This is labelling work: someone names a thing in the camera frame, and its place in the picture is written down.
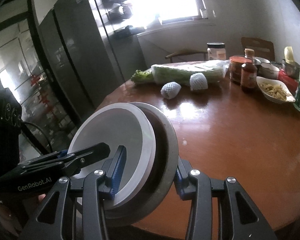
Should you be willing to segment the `large steel bowl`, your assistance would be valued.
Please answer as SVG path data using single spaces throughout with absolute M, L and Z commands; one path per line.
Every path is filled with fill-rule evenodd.
M 121 207 L 105 211 L 109 227 L 132 225 L 151 214 L 168 194 L 178 165 L 178 140 L 170 120 L 148 103 L 131 104 L 143 111 L 153 128 L 156 145 L 154 164 L 136 196 Z

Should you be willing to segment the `shallow steel plate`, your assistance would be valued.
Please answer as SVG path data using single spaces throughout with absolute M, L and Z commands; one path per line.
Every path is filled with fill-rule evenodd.
M 106 210 L 128 203 L 149 178 L 154 165 L 156 145 L 154 129 L 145 113 L 131 103 L 114 103 L 92 114 L 76 132 L 68 152 L 74 153 L 104 142 L 113 158 L 120 146 L 125 153 L 115 180 L 117 192 L 105 202 Z

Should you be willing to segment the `green lettuce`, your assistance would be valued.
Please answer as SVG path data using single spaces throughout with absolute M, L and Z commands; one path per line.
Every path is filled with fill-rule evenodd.
M 131 77 L 131 81 L 137 85 L 155 83 L 151 69 L 147 69 L 144 71 L 136 70 Z

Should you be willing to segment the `white foam-netted fruit left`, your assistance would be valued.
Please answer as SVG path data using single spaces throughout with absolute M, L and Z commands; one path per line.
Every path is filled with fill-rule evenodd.
M 181 85 L 176 82 L 169 82 L 163 85 L 160 93 L 165 99 L 175 98 L 181 90 Z

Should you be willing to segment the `white foam-netted fruit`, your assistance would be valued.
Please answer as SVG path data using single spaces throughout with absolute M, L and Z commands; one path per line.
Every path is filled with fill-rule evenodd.
M 207 79 L 203 73 L 196 73 L 190 76 L 190 89 L 192 92 L 208 89 Z
M 160 93 L 165 99 L 175 98 L 181 90 L 181 85 L 176 82 L 169 82 L 163 85 Z

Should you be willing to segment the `dark grey refrigerator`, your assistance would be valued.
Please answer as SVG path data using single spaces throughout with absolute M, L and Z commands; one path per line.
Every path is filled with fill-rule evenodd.
M 114 30 L 101 0 L 57 0 L 39 25 L 52 73 L 82 124 L 104 98 L 146 70 L 132 25 Z

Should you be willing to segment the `white foam-netted fruit right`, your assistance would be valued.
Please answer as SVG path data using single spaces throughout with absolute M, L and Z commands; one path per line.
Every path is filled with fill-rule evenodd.
M 196 73 L 190 76 L 190 89 L 192 92 L 208 89 L 207 79 L 203 73 Z

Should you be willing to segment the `wooden chair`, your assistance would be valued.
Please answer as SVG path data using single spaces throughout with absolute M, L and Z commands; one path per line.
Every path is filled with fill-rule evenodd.
M 269 61 L 275 61 L 274 44 L 271 41 L 254 37 L 242 37 L 241 45 L 243 49 L 253 49 L 256 57 L 262 57 Z
M 184 48 L 178 51 L 175 51 L 171 54 L 168 54 L 165 56 L 166 60 L 169 60 L 170 63 L 173 62 L 174 57 L 181 57 L 181 56 L 190 56 L 190 55 L 196 55 L 196 54 L 202 54 L 204 60 L 208 59 L 208 52 L 205 50 L 196 50 L 196 49 L 189 49 L 189 48 Z

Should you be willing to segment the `brown sauce bottle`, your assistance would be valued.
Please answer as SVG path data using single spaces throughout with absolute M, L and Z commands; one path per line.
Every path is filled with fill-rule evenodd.
M 245 93 L 251 93 L 256 88 L 257 67 L 255 66 L 255 52 L 253 49 L 245 48 L 245 61 L 241 68 L 241 89 Z

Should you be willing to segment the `white dish with fries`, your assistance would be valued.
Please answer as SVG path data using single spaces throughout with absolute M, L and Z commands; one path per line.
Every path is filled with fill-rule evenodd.
M 294 96 L 282 81 L 258 76 L 256 83 L 264 97 L 271 102 L 278 104 L 295 102 Z

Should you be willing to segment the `red chili sauce jar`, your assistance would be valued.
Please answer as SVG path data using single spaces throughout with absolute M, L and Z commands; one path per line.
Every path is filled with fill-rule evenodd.
M 245 63 L 245 57 L 235 55 L 235 56 L 231 56 L 229 60 L 230 60 L 230 64 L 229 64 L 230 80 L 236 84 L 240 84 L 242 65 Z

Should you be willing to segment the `white jar black lid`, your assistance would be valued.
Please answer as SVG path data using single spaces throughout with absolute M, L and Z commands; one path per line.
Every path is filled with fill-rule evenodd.
M 207 55 L 209 60 L 226 60 L 225 43 L 208 42 Z

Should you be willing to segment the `white ceramic bowl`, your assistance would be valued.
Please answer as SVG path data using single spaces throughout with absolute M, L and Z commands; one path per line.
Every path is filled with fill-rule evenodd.
M 280 69 L 270 63 L 262 63 L 260 66 L 260 76 L 266 79 L 277 80 Z

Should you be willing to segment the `red box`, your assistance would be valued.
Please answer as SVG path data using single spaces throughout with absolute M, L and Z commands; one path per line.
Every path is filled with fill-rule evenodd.
M 283 69 L 281 69 L 279 71 L 278 80 L 281 81 L 281 82 L 283 82 L 287 86 L 287 88 L 289 89 L 289 91 L 293 95 L 295 95 L 296 90 L 298 88 L 298 81 L 296 81 L 295 79 L 293 79 L 290 76 L 288 76 Z

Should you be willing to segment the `small steel bowl yellow item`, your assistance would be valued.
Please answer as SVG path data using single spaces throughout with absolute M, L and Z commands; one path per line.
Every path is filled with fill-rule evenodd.
M 282 60 L 283 70 L 289 77 L 297 80 L 300 75 L 300 66 L 294 61 L 293 48 L 291 46 L 284 48 L 284 57 Z

